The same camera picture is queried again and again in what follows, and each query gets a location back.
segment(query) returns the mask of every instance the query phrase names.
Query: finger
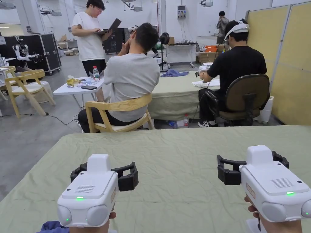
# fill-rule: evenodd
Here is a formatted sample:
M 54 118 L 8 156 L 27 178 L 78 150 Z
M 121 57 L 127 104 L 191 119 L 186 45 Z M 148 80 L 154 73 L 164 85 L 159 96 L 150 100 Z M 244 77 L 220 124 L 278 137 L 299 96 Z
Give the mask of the finger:
M 252 205 L 248 207 L 248 210 L 249 210 L 249 212 L 257 211 L 257 209 L 254 206 L 252 206 Z
M 111 212 L 109 215 L 109 219 L 114 219 L 116 218 L 117 214 L 115 212 Z
M 247 196 L 246 196 L 246 197 L 244 197 L 244 201 L 246 201 L 246 202 L 248 202 L 248 203 L 250 203 L 250 202 L 251 202 Z
M 253 213 L 253 216 L 255 217 L 255 218 L 258 218 L 259 219 L 259 213 Z

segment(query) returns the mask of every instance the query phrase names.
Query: blue cloth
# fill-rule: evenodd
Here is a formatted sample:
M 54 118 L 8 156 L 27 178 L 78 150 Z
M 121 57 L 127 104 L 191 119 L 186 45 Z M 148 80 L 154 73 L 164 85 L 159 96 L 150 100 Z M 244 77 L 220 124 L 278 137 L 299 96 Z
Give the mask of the blue cloth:
M 37 233 L 69 233 L 69 227 L 60 225 L 58 221 L 46 222 Z
M 165 74 L 163 74 L 161 77 L 180 77 L 180 76 L 186 76 L 189 74 L 189 72 L 177 72 L 176 70 L 168 70 Z

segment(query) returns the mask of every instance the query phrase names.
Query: glasses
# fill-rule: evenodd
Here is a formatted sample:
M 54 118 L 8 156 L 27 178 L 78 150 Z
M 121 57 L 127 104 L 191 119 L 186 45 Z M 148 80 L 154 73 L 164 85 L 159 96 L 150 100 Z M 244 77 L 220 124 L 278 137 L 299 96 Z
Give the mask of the glasses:
M 100 13 L 103 13 L 104 11 L 98 7 L 95 7 L 97 11 L 99 11 Z

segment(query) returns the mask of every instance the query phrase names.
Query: black t-shirt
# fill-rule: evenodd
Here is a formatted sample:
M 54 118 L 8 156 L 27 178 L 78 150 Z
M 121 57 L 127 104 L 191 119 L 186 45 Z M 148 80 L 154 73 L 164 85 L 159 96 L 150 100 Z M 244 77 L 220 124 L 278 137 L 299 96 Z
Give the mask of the black t-shirt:
M 220 89 L 217 96 L 225 96 L 228 87 L 239 77 L 267 73 L 263 55 L 248 46 L 237 46 L 220 54 L 207 71 L 212 78 L 220 76 Z

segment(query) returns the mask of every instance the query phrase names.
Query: black sneaker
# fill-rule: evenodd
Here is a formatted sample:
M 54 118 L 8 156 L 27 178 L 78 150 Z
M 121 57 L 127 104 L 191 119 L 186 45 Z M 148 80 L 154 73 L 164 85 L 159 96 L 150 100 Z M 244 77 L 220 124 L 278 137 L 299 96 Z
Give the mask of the black sneaker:
M 200 121 L 198 123 L 198 125 L 201 127 L 201 128 L 209 128 L 209 127 L 218 127 L 218 124 L 214 124 L 214 125 L 211 125 L 210 123 L 208 123 L 208 121 Z

